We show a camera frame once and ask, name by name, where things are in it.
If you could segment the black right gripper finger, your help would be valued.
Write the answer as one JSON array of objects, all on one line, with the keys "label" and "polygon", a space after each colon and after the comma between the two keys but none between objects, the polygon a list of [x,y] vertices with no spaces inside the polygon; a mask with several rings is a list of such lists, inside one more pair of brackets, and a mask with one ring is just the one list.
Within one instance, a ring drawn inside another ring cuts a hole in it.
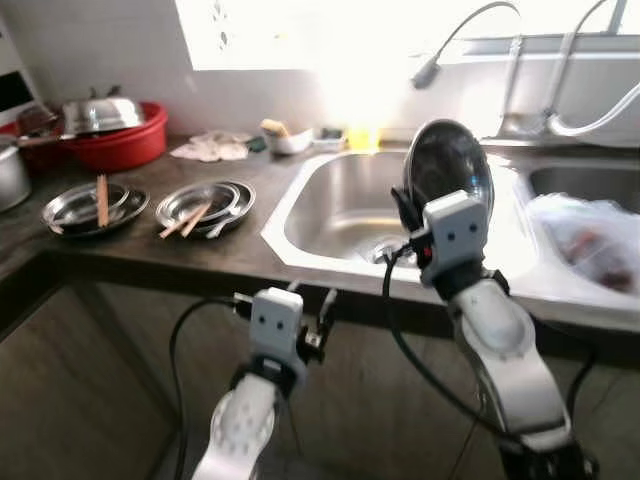
[{"label": "black right gripper finger", "polygon": [[404,186],[392,187],[390,196],[396,205],[402,227],[410,233],[410,236],[415,236],[416,232],[424,228],[424,220],[422,220],[422,206],[417,202],[413,189]]}]

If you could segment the shallow steel bowl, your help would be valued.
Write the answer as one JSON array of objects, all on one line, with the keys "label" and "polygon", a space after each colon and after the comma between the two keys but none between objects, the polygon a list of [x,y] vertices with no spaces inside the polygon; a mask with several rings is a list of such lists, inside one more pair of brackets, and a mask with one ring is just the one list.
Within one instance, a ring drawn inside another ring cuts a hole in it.
[{"label": "shallow steel bowl", "polygon": [[178,189],[157,205],[156,219],[165,227],[187,219],[200,207],[207,205],[204,216],[198,221],[201,227],[230,218],[244,200],[237,187],[225,182],[195,184]]},{"label": "shallow steel bowl", "polygon": [[[118,218],[118,211],[123,209],[131,193],[131,188],[120,184],[106,184],[106,219],[111,221]],[[100,227],[99,188],[95,183],[90,183],[69,189],[51,200],[42,211],[42,216],[47,225],[63,230]]]},{"label": "shallow steel bowl", "polygon": [[416,132],[404,160],[401,189],[417,224],[428,202],[456,191],[476,198],[485,207],[485,218],[492,218],[497,196],[483,146],[452,119],[433,120]]}]

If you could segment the steel double sink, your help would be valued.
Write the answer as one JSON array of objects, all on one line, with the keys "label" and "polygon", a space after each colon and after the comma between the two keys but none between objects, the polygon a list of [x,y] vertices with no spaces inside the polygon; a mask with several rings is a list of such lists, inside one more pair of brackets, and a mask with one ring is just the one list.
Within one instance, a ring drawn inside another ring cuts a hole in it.
[{"label": "steel double sink", "polygon": [[[401,246],[406,229],[390,197],[402,180],[404,152],[326,154],[307,160],[262,228],[285,265],[380,280],[379,253]],[[636,333],[640,300],[576,273],[547,229],[527,212],[548,193],[640,205],[634,155],[493,151],[495,207],[485,264],[500,271],[518,302],[540,319]]]}]

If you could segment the yellow plastic cup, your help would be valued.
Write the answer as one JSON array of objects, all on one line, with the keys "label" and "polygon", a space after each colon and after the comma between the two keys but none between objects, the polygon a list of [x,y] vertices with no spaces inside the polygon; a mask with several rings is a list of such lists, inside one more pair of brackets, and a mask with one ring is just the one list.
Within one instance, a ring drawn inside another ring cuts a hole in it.
[{"label": "yellow plastic cup", "polygon": [[346,147],[351,151],[378,151],[381,142],[381,128],[375,125],[349,125],[344,129]]}]

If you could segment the steel plate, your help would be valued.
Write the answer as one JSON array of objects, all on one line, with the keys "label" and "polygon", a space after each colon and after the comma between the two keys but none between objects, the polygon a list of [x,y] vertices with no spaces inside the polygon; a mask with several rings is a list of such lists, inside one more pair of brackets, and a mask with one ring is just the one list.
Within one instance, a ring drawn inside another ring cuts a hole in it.
[{"label": "steel plate", "polygon": [[[244,200],[242,200],[241,202],[251,201],[252,204],[255,204],[255,200],[256,200],[255,192],[253,192],[253,189],[250,186],[247,186],[246,183],[238,182],[238,180],[210,180],[210,182],[225,182],[225,183],[232,184],[232,186],[237,187],[239,189],[239,191],[241,191],[242,195],[244,195]],[[193,183],[193,184],[189,184],[189,186],[195,186],[195,184],[210,183],[210,182]],[[248,214],[250,214],[250,211],[251,210],[248,210],[247,214],[244,215],[243,218],[238,221],[238,223],[228,225],[228,227],[225,228],[223,230],[223,232],[221,232],[221,234],[228,233],[229,230],[236,229],[238,227],[238,225],[241,224],[242,221],[247,218]],[[161,224],[160,221],[157,220],[157,219],[156,219],[156,221],[157,221],[157,223],[160,224],[161,232],[163,232],[163,230],[166,228],[165,225]],[[214,225],[214,224],[204,225],[204,227],[201,227],[201,225],[197,225],[197,228],[195,230],[193,230],[193,232],[191,234],[189,234],[189,236],[197,236],[198,238],[205,238],[206,230],[209,229],[210,227],[212,227],[212,225]]]},{"label": "steel plate", "polygon": [[42,220],[46,227],[49,227],[52,232],[55,234],[59,234],[60,237],[63,238],[86,238],[93,236],[104,236],[106,233],[114,232],[114,230],[119,230],[125,227],[125,225],[131,224],[134,219],[137,218],[138,215],[141,214],[143,210],[146,209],[148,205],[148,196],[145,192],[138,191],[138,189],[131,189],[131,196],[128,197],[128,200],[125,201],[124,207],[122,210],[118,211],[118,218],[115,220],[108,221],[108,224],[105,227],[96,227],[92,229],[73,229],[73,230],[63,230],[59,227],[50,227],[47,225],[44,220],[44,216],[42,216]]}]

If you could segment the wood grain cabinet door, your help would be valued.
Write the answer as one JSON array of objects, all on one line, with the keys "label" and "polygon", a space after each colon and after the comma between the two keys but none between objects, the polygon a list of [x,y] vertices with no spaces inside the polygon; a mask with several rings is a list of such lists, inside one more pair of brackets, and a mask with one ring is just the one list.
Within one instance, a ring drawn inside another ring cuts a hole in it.
[{"label": "wood grain cabinet door", "polygon": [[186,294],[82,283],[76,297],[157,402],[166,431],[157,475],[174,480],[179,443],[188,477],[209,440],[210,417],[250,356],[248,328],[228,307],[200,306]]},{"label": "wood grain cabinet door", "polygon": [[0,342],[0,480],[145,480],[172,421],[61,289]]}]

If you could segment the small soap dish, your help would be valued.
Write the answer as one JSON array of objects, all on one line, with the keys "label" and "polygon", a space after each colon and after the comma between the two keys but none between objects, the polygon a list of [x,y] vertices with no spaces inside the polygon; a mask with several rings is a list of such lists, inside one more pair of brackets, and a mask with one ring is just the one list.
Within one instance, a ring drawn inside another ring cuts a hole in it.
[{"label": "small soap dish", "polygon": [[337,127],[317,128],[311,146],[317,151],[339,152],[346,148],[346,131]]}]

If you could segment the small white dish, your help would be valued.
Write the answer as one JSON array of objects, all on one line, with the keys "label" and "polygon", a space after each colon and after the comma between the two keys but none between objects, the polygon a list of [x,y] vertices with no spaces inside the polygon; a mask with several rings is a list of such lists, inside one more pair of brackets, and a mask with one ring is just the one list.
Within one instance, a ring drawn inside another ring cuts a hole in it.
[{"label": "small white dish", "polygon": [[262,128],[266,145],[271,154],[296,155],[310,147],[315,138],[314,129],[305,131],[282,131],[282,129]]}]

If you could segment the white rag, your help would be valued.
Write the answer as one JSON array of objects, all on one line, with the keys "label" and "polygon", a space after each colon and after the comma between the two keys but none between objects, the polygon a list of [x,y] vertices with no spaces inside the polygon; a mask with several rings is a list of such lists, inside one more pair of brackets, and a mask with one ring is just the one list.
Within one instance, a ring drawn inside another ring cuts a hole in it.
[{"label": "white rag", "polygon": [[209,131],[189,138],[187,143],[170,151],[170,155],[201,163],[244,160],[250,154],[247,143],[251,140],[248,133]]}]

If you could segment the clear plastic bag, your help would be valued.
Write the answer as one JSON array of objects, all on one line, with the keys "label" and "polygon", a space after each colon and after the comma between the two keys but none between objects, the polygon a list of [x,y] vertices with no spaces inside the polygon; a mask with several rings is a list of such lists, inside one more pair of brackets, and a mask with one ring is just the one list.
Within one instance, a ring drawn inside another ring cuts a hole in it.
[{"label": "clear plastic bag", "polygon": [[616,201],[566,193],[539,195],[527,211],[577,274],[612,291],[639,293],[639,214]]}]

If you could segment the grey gooseneck spray faucet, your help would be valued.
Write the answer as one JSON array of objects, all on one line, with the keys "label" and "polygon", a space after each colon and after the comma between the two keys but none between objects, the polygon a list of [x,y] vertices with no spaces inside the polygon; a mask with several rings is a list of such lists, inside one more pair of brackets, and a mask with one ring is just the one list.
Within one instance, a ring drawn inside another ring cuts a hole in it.
[{"label": "grey gooseneck spray faucet", "polygon": [[502,96],[500,96],[498,113],[495,115],[492,136],[498,136],[498,134],[507,132],[509,129],[508,118],[512,113],[518,76],[520,76],[522,68],[522,58],[524,58],[526,40],[524,35],[524,14],[522,14],[520,6],[516,4],[515,0],[488,0],[483,5],[476,6],[465,18],[454,23],[452,31],[444,37],[443,41],[440,41],[440,44],[428,56],[428,60],[410,77],[410,86],[413,90],[428,90],[433,86],[435,78],[442,72],[442,56],[445,50],[460,36],[463,27],[474,22],[480,15],[492,12],[495,9],[506,9],[515,14],[517,26],[515,33],[509,37],[506,74],[504,74]]}]

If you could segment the round red plastic basin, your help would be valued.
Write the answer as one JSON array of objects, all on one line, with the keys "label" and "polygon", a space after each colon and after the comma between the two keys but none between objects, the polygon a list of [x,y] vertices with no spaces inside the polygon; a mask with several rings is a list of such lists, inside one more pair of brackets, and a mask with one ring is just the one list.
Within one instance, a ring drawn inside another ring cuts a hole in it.
[{"label": "round red plastic basin", "polygon": [[96,137],[77,138],[60,143],[59,150],[93,173],[127,172],[154,163],[166,152],[166,124],[169,111],[159,102],[143,101],[146,122]]}]

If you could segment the bright window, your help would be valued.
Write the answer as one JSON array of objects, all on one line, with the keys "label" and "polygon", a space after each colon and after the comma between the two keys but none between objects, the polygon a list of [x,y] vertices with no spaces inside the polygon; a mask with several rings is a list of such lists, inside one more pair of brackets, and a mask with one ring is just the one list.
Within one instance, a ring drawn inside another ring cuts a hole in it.
[{"label": "bright window", "polygon": [[579,32],[581,51],[630,49],[640,0],[174,0],[196,70],[319,69],[338,58],[425,60],[502,55],[524,36],[552,55]]}]

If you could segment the domed steel cover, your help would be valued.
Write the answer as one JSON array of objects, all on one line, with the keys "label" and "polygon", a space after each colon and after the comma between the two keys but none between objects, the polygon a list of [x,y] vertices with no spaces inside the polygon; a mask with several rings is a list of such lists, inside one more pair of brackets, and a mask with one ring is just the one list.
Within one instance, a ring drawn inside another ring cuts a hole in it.
[{"label": "domed steel cover", "polygon": [[140,127],[147,116],[140,102],[119,95],[83,99],[61,105],[61,133],[70,137]]}]

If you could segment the large steel basin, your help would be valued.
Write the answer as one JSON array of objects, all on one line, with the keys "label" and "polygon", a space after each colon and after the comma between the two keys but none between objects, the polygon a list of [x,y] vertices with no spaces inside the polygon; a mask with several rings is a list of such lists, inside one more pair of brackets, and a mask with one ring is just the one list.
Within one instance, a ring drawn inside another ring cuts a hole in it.
[{"label": "large steel basin", "polygon": [[0,134],[0,212],[15,209],[29,197],[31,183],[17,137]]}]

